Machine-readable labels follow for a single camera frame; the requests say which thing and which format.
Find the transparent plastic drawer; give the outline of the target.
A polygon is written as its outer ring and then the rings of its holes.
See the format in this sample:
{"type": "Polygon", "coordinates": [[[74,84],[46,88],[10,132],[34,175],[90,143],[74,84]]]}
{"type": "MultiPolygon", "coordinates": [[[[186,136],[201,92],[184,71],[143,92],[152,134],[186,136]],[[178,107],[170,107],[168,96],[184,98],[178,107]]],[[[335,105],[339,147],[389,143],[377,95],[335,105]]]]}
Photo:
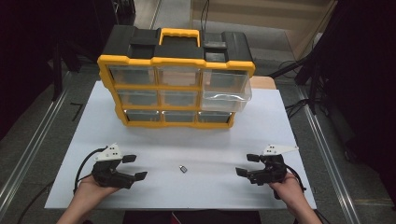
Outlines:
{"type": "Polygon", "coordinates": [[[205,70],[201,108],[205,111],[242,111],[252,97],[249,80],[247,71],[205,70]]]}

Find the metal floor rail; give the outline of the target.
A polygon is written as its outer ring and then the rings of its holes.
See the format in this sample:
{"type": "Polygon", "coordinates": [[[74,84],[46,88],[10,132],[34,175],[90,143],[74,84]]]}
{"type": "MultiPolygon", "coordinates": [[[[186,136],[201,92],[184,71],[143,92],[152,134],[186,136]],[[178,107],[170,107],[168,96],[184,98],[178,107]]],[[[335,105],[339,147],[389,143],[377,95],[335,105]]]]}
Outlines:
{"type": "Polygon", "coordinates": [[[55,101],[51,101],[49,91],[41,93],[0,141],[0,221],[68,92],[69,89],[65,88],[55,101]]]}
{"type": "Polygon", "coordinates": [[[332,156],[331,148],[327,143],[318,118],[311,111],[308,95],[305,89],[302,87],[297,87],[297,95],[301,101],[304,101],[301,109],[304,111],[304,115],[307,119],[307,122],[309,123],[308,132],[313,134],[311,141],[315,141],[317,144],[318,153],[321,155],[324,166],[326,167],[329,180],[332,182],[332,187],[337,197],[337,201],[344,213],[346,223],[361,224],[361,220],[358,216],[353,200],[347,190],[347,185],[345,184],[341,172],[339,171],[332,156]]]}

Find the yellow black drawer organizer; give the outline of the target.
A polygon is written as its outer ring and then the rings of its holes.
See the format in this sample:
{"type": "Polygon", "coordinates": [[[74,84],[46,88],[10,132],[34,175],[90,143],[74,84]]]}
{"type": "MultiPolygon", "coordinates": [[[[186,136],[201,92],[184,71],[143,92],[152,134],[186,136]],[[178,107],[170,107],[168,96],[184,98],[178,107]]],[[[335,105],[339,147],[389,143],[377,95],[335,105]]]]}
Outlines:
{"type": "MultiPolygon", "coordinates": [[[[114,26],[103,53],[98,58],[98,65],[100,78],[115,103],[116,114],[115,92],[109,73],[111,65],[193,67],[200,69],[202,80],[205,70],[247,71],[250,79],[256,70],[247,38],[240,32],[215,34],[177,28],[149,30],[132,25],[114,26]]],[[[231,113],[234,119],[238,112],[231,113]]],[[[233,119],[228,127],[203,129],[230,128],[233,119]]]]}

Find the person's left hand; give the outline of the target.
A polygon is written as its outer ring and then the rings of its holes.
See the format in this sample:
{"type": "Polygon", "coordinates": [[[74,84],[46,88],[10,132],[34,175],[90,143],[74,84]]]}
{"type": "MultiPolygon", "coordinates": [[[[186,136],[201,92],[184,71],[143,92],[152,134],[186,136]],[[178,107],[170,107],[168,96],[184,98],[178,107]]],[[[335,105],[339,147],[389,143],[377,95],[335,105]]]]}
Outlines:
{"type": "Polygon", "coordinates": [[[89,175],[83,178],[75,192],[74,198],[85,204],[99,204],[107,196],[117,192],[120,188],[101,187],[95,179],[89,175]]]}

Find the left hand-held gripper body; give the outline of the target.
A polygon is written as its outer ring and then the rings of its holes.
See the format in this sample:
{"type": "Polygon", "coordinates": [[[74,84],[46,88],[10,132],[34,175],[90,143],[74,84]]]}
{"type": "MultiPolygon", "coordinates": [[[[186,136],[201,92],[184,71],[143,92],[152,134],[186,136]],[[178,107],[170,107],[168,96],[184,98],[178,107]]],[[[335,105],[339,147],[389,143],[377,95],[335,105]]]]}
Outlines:
{"type": "Polygon", "coordinates": [[[129,189],[135,182],[133,175],[119,173],[117,167],[122,162],[122,154],[117,144],[103,149],[95,158],[92,176],[101,187],[129,189]]]}

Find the grid of small clear drawers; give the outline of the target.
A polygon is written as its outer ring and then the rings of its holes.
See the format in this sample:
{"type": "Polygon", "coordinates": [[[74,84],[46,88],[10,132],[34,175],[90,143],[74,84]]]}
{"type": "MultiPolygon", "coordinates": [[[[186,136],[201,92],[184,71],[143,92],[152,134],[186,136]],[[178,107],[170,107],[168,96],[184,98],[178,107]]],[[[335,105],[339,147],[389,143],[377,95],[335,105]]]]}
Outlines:
{"type": "Polygon", "coordinates": [[[116,111],[126,125],[225,128],[232,123],[231,112],[201,108],[198,68],[111,65],[109,73],[116,111]]]}

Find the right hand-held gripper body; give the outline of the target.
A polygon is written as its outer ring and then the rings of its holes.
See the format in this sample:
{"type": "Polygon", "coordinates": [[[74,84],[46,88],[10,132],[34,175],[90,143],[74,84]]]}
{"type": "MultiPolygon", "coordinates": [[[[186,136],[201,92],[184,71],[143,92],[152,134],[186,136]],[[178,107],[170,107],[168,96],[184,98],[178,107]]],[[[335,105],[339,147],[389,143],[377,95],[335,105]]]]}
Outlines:
{"type": "Polygon", "coordinates": [[[247,179],[251,184],[261,186],[267,183],[282,182],[287,173],[287,165],[283,154],[298,150],[297,146],[268,145],[259,155],[264,168],[256,171],[248,171],[247,179]]]}

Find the person's right hand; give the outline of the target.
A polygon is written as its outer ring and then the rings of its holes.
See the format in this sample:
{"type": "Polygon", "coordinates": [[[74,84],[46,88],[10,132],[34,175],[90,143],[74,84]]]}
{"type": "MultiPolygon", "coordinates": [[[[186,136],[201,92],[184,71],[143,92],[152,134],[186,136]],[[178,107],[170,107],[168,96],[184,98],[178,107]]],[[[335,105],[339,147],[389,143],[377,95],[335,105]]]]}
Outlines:
{"type": "Polygon", "coordinates": [[[269,186],[288,208],[299,209],[309,206],[295,175],[287,173],[282,182],[270,183],[269,186]]]}

